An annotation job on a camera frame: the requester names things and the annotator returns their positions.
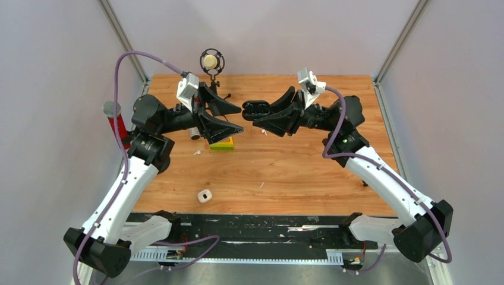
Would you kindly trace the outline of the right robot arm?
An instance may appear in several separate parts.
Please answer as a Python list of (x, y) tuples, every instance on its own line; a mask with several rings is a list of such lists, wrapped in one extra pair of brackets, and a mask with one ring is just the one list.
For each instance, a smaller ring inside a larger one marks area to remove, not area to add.
[(364, 122), (359, 98), (341, 95), (324, 107), (308, 104), (305, 95), (305, 91), (290, 87), (273, 103), (247, 101), (242, 116), (279, 137), (293, 135), (301, 127), (327, 131), (323, 157), (357, 175), (393, 209), (393, 218), (351, 214), (342, 223), (341, 243), (347, 248), (367, 241), (392, 244), (412, 262), (432, 257), (439, 245), (448, 249), (452, 206), (445, 200), (433, 201), (411, 186), (358, 132)]

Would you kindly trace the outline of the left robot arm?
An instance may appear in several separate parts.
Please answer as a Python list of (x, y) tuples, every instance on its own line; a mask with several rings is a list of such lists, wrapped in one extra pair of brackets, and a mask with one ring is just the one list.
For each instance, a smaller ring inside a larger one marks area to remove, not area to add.
[(151, 94), (134, 102), (135, 130), (116, 181), (90, 218), (64, 235), (78, 262), (114, 278), (144, 248), (158, 241), (176, 245), (181, 240), (181, 220), (167, 211), (158, 211), (130, 229), (124, 229), (124, 224), (149, 183), (170, 165), (175, 143), (167, 133), (197, 128), (214, 144), (243, 131), (241, 126), (222, 120), (223, 115), (240, 113), (241, 108), (219, 97), (205, 83), (199, 84), (191, 104), (191, 108), (182, 104), (168, 108)]

